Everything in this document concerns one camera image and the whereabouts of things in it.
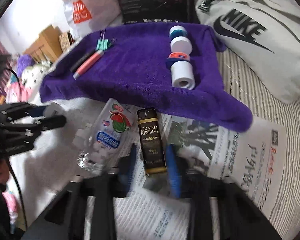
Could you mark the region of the person's left hand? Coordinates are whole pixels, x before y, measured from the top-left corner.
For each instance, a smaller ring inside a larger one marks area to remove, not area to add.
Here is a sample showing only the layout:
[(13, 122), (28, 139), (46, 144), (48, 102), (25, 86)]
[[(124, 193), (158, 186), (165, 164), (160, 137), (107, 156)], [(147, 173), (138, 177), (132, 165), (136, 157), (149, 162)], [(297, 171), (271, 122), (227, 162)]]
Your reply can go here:
[(6, 184), (10, 178), (10, 171), (4, 159), (0, 160), (0, 184)]

